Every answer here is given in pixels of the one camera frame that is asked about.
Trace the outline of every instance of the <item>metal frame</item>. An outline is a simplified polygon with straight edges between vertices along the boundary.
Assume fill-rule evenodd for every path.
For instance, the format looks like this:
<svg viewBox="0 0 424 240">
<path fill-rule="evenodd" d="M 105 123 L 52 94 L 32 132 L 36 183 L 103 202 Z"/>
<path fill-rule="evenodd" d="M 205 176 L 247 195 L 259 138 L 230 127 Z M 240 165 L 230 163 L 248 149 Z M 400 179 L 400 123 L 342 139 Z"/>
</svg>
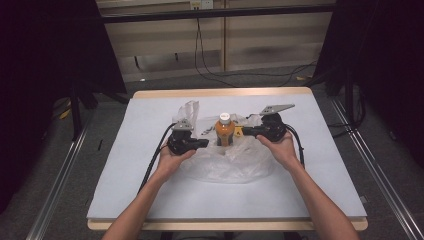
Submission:
<svg viewBox="0 0 424 240">
<path fill-rule="evenodd" d="M 347 131 L 349 131 L 349 135 L 353 143 L 358 149 L 358 152 L 364 160 L 365 165 L 368 167 L 368 170 L 373 176 L 375 182 L 380 188 L 381 193 L 383 194 L 399 223 L 402 225 L 408 238 L 411 240 L 424 239 L 424 235 L 418 227 L 414 216 L 411 214 L 408 207 L 393 188 L 392 184 L 386 177 L 386 174 L 384 174 L 361 134 L 357 129 L 350 127 L 349 119 L 348 116 L 346 116 L 346 110 L 344 109 L 342 103 L 339 100 L 333 98 L 332 104 L 340 120 L 346 124 L 345 128 Z"/>
<path fill-rule="evenodd" d="M 72 19 L 52 20 L 56 24 L 75 24 L 75 23 L 127 23 L 127 22 L 148 22 L 163 20 L 181 20 L 196 18 L 217 18 L 217 17 L 241 17 L 241 16 L 260 16 L 260 15 L 282 15 L 282 14 L 301 14 L 301 13 L 320 13 L 334 12 L 342 9 L 363 8 L 364 4 L 315 4 L 315 5 L 296 5 L 282 7 L 256 7 L 256 8 L 221 8 L 209 10 L 187 10 L 174 12 L 157 13 L 138 13 L 138 14 L 109 14 L 99 17 L 82 17 Z"/>
<path fill-rule="evenodd" d="M 90 111 L 88 114 L 88 119 L 85 122 L 81 133 L 79 134 L 78 138 L 72 142 L 72 145 L 69 148 L 68 154 L 66 155 L 62 168 L 60 169 L 59 174 L 57 175 L 56 180 L 53 184 L 53 187 L 50 190 L 46 201 L 44 202 L 43 208 L 38 213 L 37 218 L 34 224 L 32 225 L 30 232 L 28 233 L 28 236 L 26 238 L 27 240 L 43 239 L 44 234 L 46 233 L 54 210 L 56 209 L 56 206 L 59 202 L 60 195 L 62 194 L 62 191 L 65 188 L 66 180 L 68 179 L 68 176 L 72 170 L 72 166 L 74 165 L 74 162 L 84 142 L 87 133 L 87 128 L 91 123 L 94 111 Z"/>
</svg>

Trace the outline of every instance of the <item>black cable on floor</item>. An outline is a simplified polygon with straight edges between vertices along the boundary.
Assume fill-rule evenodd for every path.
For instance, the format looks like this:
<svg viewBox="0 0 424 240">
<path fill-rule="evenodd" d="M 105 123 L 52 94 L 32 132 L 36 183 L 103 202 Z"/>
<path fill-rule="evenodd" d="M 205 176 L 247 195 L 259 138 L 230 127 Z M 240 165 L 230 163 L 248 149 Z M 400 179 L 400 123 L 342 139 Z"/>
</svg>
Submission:
<svg viewBox="0 0 424 240">
<path fill-rule="evenodd" d="M 291 78 L 292 78 L 293 74 L 296 74 L 296 73 L 302 72 L 302 71 L 304 71 L 305 69 L 307 69 L 308 67 L 311 67 L 311 66 L 315 66 L 315 65 L 316 65 L 316 64 L 315 64 L 315 63 L 316 63 L 316 61 L 313 61 L 313 62 L 311 62 L 311 63 L 309 63 L 309 64 L 301 65 L 301 66 L 299 66 L 299 67 L 295 68 L 295 69 L 294 69 L 293 71 L 291 71 L 290 73 L 285 73 L 285 74 L 268 74 L 268 73 L 227 73 L 227 74 L 216 74 L 216 73 L 213 73 L 213 72 L 211 72 L 211 71 L 209 70 L 209 68 L 208 68 L 208 66 L 206 65 L 206 62 L 205 62 L 204 48 L 203 48 L 203 38 L 202 38 L 202 31 L 201 31 L 201 29 L 200 29 L 200 22 L 199 22 L 199 19 L 197 19 L 196 49 L 195 49 L 195 52 L 194 52 L 194 65 L 195 65 L 196 71 L 199 73 L 199 75 L 200 75 L 200 76 L 202 76 L 203 78 L 205 78 L 205 79 L 207 79 L 207 80 L 217 81 L 217 82 L 220 82 L 220 83 L 224 83 L 224 84 L 229 85 L 229 86 L 231 86 L 231 87 L 238 87 L 238 86 L 235 86 L 235 85 L 233 85 L 233 84 L 230 84 L 230 83 L 227 83 L 227 82 L 224 82 L 224 81 L 218 80 L 218 79 L 213 79 L 213 78 L 206 77 L 205 75 L 203 75 L 203 74 L 199 71 L 199 69 L 198 69 L 198 67 L 197 67 L 197 48 L 198 48 L 197 42 L 198 42 L 199 38 L 200 38 L 200 47 L 201 47 L 201 55 L 202 55 L 203 65 L 205 66 L 206 71 L 207 71 L 209 74 L 211 74 L 211 75 L 213 75 L 213 76 L 215 76 L 215 77 L 230 77 L 230 76 L 268 76 L 268 77 L 285 77 L 285 76 L 290 76 L 290 77 L 289 77 L 289 79 L 288 79 L 286 82 L 284 82 L 283 84 L 281 84 L 281 85 L 279 85 L 279 86 L 278 86 L 278 87 L 282 87 L 282 86 L 286 85 L 288 82 L 290 82 L 290 80 L 291 80 Z"/>
<path fill-rule="evenodd" d="M 347 129 L 343 132 L 340 132 L 338 134 L 333 135 L 333 138 L 338 138 L 341 137 L 345 134 L 351 133 L 353 131 L 353 129 L 358 128 L 359 126 L 361 126 L 362 122 L 365 119 L 366 116 L 366 107 L 365 107 L 365 96 L 362 93 L 362 91 L 359 92 L 359 99 L 357 102 L 357 116 L 358 116 L 358 120 L 355 120 L 353 123 L 334 123 L 334 124 L 328 124 L 328 127 L 331 128 L 339 128 L 339 127 L 349 127 L 350 129 Z"/>
</svg>

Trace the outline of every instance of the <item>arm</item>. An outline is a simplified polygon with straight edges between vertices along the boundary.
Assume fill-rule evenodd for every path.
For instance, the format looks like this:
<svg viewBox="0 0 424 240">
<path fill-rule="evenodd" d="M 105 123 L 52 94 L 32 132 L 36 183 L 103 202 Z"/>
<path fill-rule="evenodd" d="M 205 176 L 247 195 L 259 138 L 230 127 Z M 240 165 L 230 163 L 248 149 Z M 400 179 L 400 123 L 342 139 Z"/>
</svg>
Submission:
<svg viewBox="0 0 424 240">
<path fill-rule="evenodd" d="M 194 153 L 195 151 L 191 150 L 181 156 L 175 156 L 171 155 L 168 147 L 164 147 L 155 172 L 136 198 L 112 223 L 102 239 L 137 239 L 159 189 L 177 171 L 180 164 Z"/>
<path fill-rule="evenodd" d="M 321 239 L 359 239 L 346 215 L 300 164 L 289 132 L 279 143 L 272 143 L 263 136 L 257 136 L 257 139 L 271 150 L 274 158 L 291 174 Z"/>
</svg>

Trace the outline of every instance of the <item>wrist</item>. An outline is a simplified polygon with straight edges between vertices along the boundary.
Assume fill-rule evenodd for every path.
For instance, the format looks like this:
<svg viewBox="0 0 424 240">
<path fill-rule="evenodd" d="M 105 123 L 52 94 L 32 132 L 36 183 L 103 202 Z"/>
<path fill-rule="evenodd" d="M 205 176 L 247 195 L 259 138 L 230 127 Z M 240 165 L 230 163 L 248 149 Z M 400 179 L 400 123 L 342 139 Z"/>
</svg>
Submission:
<svg viewBox="0 0 424 240">
<path fill-rule="evenodd" d="M 158 173 L 157 171 L 155 171 L 152 176 L 150 176 L 149 181 L 148 182 L 152 182 L 155 185 L 159 185 L 162 186 L 167 180 L 168 180 L 168 176 Z"/>
<path fill-rule="evenodd" d="M 291 157 L 290 160 L 286 162 L 285 168 L 291 174 L 293 174 L 294 172 L 299 171 L 299 170 L 304 170 L 299 159 L 297 159 L 297 157 L 295 157 L 295 156 Z"/>
</svg>

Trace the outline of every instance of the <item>white table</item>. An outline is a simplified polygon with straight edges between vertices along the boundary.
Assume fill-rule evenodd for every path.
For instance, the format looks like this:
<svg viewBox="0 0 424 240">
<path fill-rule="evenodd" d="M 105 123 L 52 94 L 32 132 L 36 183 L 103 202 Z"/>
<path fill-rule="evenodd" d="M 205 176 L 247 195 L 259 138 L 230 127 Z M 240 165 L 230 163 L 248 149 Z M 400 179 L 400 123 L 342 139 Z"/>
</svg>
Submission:
<svg viewBox="0 0 424 240">
<path fill-rule="evenodd" d="M 345 212 L 356 230 L 366 213 L 308 88 L 238 88 L 140 91 L 131 100 L 88 212 L 88 226 L 106 230 L 136 196 L 154 149 L 180 106 L 200 103 L 198 119 L 221 112 L 248 115 L 266 105 L 296 106 L 281 112 L 305 148 L 306 170 Z M 144 230 L 313 230 L 290 175 L 277 166 L 271 175 L 246 184 L 208 183 L 177 172 L 160 190 Z"/>
</svg>

